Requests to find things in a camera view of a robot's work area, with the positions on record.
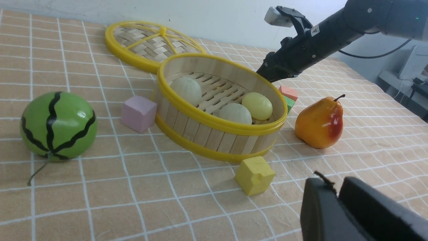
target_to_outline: bamboo steamer lid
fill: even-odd
[[[106,29],[105,39],[113,55],[152,74],[157,74],[160,64],[175,54],[205,54],[204,49],[190,37],[150,22],[112,24]]]

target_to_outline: pear stem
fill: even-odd
[[[338,100],[338,99],[343,98],[343,97],[345,97],[345,94],[343,94],[343,95],[341,95],[341,96],[337,97],[336,99],[334,99],[334,101],[336,101],[336,102],[337,102],[337,100]]]

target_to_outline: pink cube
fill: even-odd
[[[123,103],[120,122],[142,133],[155,122],[157,107],[156,103],[144,97],[134,96]]]

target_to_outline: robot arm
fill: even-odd
[[[297,77],[304,70],[367,33],[428,41],[428,0],[348,0],[345,7],[313,26],[295,9],[271,7],[271,25],[294,26],[281,48],[266,55],[257,73],[269,82]]]

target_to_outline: toy watermelon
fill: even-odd
[[[97,119],[91,105],[80,96],[49,92],[28,104],[20,129],[22,139],[32,152],[50,161],[66,161],[92,145]]]

